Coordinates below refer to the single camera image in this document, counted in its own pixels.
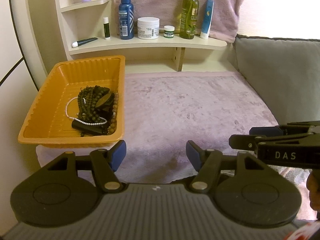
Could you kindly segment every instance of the screw head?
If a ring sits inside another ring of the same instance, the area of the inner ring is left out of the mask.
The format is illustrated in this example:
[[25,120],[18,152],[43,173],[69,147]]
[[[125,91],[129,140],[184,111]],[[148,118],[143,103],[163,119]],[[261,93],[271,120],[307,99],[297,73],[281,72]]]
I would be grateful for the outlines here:
[[120,183],[116,181],[109,181],[104,185],[104,187],[109,190],[115,190],[120,188]]
[[203,189],[206,189],[208,187],[208,184],[206,184],[203,181],[196,181],[196,182],[192,183],[192,187],[194,189],[203,190]]

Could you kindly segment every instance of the product label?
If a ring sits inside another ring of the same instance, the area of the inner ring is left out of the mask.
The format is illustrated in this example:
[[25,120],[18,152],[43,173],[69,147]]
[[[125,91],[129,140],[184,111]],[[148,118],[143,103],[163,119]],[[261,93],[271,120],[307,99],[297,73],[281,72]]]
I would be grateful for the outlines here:
[[173,38],[173,32],[164,31],[163,36],[166,37],[166,38]]
[[120,35],[128,36],[128,32],[133,32],[133,11],[129,9],[129,15],[127,11],[119,11],[120,22]]
[[103,28],[104,28],[104,37],[105,37],[105,38],[109,38],[109,37],[110,37],[109,24],[108,24],[108,23],[105,23],[105,24],[103,25]]
[[180,32],[186,32],[188,36],[194,36],[196,31],[197,15],[198,9],[193,8],[191,12],[183,8],[181,13],[181,23],[180,23]]
[[159,36],[159,27],[139,27],[138,36],[141,38],[153,38]]

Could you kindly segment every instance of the gray cushion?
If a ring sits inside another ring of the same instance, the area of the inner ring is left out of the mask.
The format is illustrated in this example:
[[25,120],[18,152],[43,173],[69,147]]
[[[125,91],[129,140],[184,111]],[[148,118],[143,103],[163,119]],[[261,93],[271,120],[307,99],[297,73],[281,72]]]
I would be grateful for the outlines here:
[[238,36],[238,68],[278,123],[320,120],[320,41]]

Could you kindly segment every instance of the wooden shelf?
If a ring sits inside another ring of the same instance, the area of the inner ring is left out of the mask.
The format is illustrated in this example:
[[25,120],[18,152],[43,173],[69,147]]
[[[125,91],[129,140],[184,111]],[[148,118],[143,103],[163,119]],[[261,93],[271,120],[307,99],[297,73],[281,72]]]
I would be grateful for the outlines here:
[[181,48],[198,48],[198,49],[215,49],[223,50],[227,46],[225,41],[209,38],[203,40],[199,36],[195,36],[192,40],[180,38],[178,34],[174,38],[168,39],[163,37],[161,33],[159,38],[155,40],[142,40],[135,36],[131,40],[121,40],[119,36],[111,37],[110,40],[99,38],[96,41],[89,42],[77,48],[70,48],[70,55],[79,53],[107,50],[107,49],[127,49],[127,48],[143,48],[143,47],[181,47]]
[[67,12],[67,11],[72,11],[80,8],[85,8],[89,6],[95,6],[95,5],[100,5],[100,4],[105,4],[109,2],[110,0],[95,0],[95,1],[89,1],[89,2],[79,2],[79,3],[74,3],[69,6],[63,7],[60,9],[61,12]]
[[[237,72],[237,70],[227,61],[209,60],[201,62],[199,60],[185,60],[182,71],[194,72]],[[154,72],[176,72],[174,62],[171,59],[144,59],[126,60],[125,73],[154,73]]]

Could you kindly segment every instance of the human hand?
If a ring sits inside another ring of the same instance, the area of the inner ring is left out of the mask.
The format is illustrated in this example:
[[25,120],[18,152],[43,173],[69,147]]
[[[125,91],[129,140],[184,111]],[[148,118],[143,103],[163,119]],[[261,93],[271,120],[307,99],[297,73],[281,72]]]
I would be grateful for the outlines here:
[[307,180],[307,189],[309,190],[310,207],[313,210],[320,212],[320,185],[313,173],[310,173]]

